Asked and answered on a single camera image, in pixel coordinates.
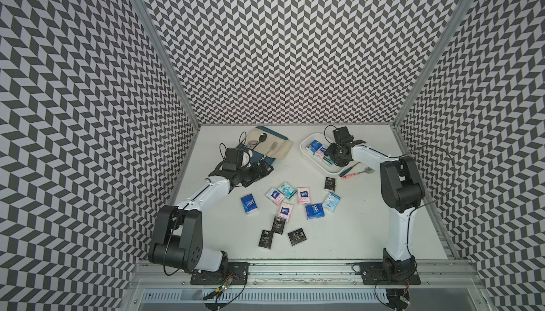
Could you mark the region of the blue Vinda tissue pack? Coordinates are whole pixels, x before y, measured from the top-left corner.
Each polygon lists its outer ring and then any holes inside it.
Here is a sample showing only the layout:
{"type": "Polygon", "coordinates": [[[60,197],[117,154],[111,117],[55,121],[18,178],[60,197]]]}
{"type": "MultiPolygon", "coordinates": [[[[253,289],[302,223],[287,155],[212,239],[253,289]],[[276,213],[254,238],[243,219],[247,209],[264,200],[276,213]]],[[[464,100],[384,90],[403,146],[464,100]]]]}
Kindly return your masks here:
{"type": "Polygon", "coordinates": [[[313,154],[315,154],[317,151],[319,151],[320,149],[322,148],[322,143],[317,141],[316,139],[311,141],[306,149],[310,152],[312,152],[313,154]]]}

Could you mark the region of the white storage box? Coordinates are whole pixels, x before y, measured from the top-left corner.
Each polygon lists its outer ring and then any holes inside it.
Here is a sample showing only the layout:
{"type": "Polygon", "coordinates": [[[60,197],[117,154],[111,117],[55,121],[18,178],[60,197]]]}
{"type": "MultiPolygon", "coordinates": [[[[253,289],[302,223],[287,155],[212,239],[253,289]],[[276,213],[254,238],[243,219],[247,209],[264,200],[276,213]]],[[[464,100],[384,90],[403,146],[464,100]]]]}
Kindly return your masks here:
{"type": "Polygon", "coordinates": [[[313,133],[307,136],[299,145],[302,158],[313,168],[325,176],[339,176],[350,166],[337,166],[325,152],[330,143],[323,134],[313,133]]]}

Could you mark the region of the light blue tissue pack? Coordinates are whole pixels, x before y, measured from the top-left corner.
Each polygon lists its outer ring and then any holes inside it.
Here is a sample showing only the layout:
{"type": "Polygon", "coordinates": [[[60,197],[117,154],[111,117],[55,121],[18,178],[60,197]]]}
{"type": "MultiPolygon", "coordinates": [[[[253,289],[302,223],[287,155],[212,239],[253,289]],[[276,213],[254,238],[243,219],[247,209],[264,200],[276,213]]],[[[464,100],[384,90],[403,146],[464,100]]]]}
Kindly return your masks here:
{"type": "Polygon", "coordinates": [[[334,213],[340,201],[341,198],[337,194],[329,192],[322,203],[323,209],[329,213],[334,213]]]}

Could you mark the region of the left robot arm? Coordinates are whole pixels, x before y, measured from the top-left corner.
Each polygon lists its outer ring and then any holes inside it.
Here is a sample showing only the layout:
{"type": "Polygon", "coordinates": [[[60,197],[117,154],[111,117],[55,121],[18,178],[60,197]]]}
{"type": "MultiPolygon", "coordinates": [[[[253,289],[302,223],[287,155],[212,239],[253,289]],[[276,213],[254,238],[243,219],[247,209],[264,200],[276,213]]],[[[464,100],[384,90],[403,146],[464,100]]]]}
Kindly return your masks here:
{"type": "Polygon", "coordinates": [[[204,246],[203,212],[235,188],[246,188],[272,172],[273,166],[265,160],[241,168],[218,164],[192,196],[178,205],[160,208],[148,248],[150,263],[188,274],[195,271],[223,274],[229,260],[225,252],[204,246]]]}

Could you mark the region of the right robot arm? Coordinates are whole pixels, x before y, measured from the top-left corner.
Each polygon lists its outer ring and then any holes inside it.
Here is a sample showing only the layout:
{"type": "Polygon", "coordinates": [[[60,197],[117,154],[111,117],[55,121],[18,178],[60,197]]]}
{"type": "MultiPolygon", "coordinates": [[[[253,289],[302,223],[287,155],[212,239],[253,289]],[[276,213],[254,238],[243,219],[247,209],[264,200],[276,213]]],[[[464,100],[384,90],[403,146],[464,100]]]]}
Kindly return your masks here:
{"type": "Polygon", "coordinates": [[[326,150],[337,166],[363,163],[380,174],[380,192],[390,210],[387,245],[383,250],[382,275],[389,283],[403,282],[417,270],[412,242],[414,221],[425,192],[415,160],[390,156],[358,142],[331,144],[326,150]]]}

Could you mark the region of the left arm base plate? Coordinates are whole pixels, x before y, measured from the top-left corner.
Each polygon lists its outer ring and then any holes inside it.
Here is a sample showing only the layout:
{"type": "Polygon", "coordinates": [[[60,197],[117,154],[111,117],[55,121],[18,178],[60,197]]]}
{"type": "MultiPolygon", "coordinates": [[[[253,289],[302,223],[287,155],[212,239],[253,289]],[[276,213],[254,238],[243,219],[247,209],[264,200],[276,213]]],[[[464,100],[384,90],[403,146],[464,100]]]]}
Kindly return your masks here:
{"type": "Polygon", "coordinates": [[[222,264],[218,271],[194,271],[191,275],[191,285],[219,286],[231,275],[232,285],[245,285],[248,281],[250,264],[245,261],[228,262],[222,264]]]}

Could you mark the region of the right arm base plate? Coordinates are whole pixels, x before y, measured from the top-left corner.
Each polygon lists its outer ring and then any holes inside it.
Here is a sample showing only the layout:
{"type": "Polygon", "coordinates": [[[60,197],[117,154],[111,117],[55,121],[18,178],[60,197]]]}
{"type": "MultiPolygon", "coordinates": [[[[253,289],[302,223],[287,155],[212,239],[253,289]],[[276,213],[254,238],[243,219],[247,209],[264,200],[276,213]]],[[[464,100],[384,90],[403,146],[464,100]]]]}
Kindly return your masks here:
{"type": "Polygon", "coordinates": [[[412,262],[359,262],[353,269],[361,276],[364,285],[420,285],[417,266],[412,262]]]}

